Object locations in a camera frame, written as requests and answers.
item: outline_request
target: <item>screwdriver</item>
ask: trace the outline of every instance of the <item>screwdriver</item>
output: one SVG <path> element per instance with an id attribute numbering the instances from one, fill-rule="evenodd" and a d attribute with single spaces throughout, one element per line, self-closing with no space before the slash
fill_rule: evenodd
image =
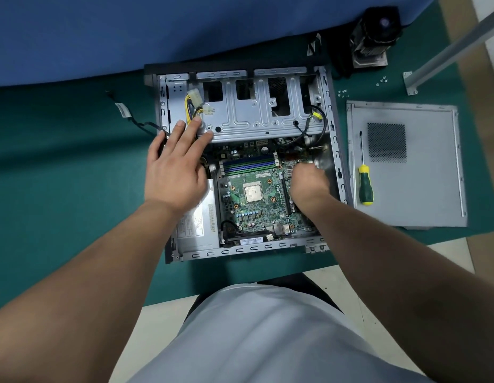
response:
<path id="1" fill-rule="evenodd" d="M 369 167 L 364 164 L 364 145 L 362 144 L 362 132 L 360 132 L 360 155 L 362 156 L 362 165 L 358 167 L 360 173 L 360 201 L 365 206 L 370 206 L 374 202 L 374 193 L 369 177 Z"/>

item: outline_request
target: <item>green mat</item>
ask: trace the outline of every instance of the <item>green mat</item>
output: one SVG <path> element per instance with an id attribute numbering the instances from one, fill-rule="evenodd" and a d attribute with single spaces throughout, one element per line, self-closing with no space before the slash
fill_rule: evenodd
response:
<path id="1" fill-rule="evenodd" d="M 470 227 L 411 233 L 426 244 L 494 230 L 494 191 L 456 66 L 421 86 L 418 96 L 408 97 L 404 90 L 401 73 L 416 70 L 447 44 L 435 2 L 389 51 L 389 67 L 336 82 L 336 90 L 347 90 L 344 97 L 336 94 L 344 131 L 346 99 L 459 107 Z M 274 43 L 257 48 L 266 57 L 278 51 Z M 389 82 L 377 87 L 382 76 Z M 153 98 L 141 72 L 0 88 L 0 307 L 141 204 L 150 138 L 120 117 L 104 94 L 111 89 L 138 120 L 154 121 Z M 160 263 L 145 304 L 333 264 L 330 253 L 299 249 Z"/>

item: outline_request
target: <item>ventilation grille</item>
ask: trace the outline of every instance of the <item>ventilation grille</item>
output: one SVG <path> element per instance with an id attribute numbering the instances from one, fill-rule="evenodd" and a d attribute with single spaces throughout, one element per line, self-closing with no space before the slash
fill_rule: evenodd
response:
<path id="1" fill-rule="evenodd" d="M 407 160 L 406 132 L 399 123 L 368 123 L 367 142 L 371 162 L 399 162 Z"/>

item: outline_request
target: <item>sticker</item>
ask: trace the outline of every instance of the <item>sticker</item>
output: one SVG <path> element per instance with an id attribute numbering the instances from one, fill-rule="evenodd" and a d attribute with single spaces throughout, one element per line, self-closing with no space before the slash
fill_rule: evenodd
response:
<path id="1" fill-rule="evenodd" d="M 208 212 L 210 213 L 210 229 L 212 232 L 217 232 L 215 228 L 215 205 L 208 204 Z"/>
<path id="2" fill-rule="evenodd" d="M 116 106 L 119 109 L 119 112 L 121 113 L 123 118 L 130 118 L 132 115 L 130 114 L 130 110 L 122 104 L 122 103 L 116 103 Z"/>
<path id="3" fill-rule="evenodd" d="M 248 238 L 248 239 L 240 239 L 240 244 L 254 244 L 254 243 L 263 243 L 263 237 L 259 238 Z"/>
<path id="4" fill-rule="evenodd" d="M 190 238 L 192 236 L 204 236 L 205 230 L 202 224 L 202 205 L 188 211 L 178 223 L 178 238 Z"/>

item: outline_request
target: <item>hand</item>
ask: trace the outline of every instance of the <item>hand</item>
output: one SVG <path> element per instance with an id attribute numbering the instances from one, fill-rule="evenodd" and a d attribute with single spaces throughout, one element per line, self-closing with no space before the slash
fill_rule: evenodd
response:
<path id="1" fill-rule="evenodd" d="M 206 171 L 199 159 L 213 132 L 206 132 L 194 142 L 200 126 L 200 117 L 195 117 L 186 130 L 185 122 L 178 121 L 160 157 L 164 132 L 149 146 L 144 199 L 163 203 L 177 218 L 195 207 L 206 192 Z"/>
<path id="2" fill-rule="evenodd" d="M 293 168 L 289 192 L 300 211 L 309 218 L 319 211 L 324 203 L 333 199 L 325 171 L 316 168 L 313 163 L 300 163 Z"/>

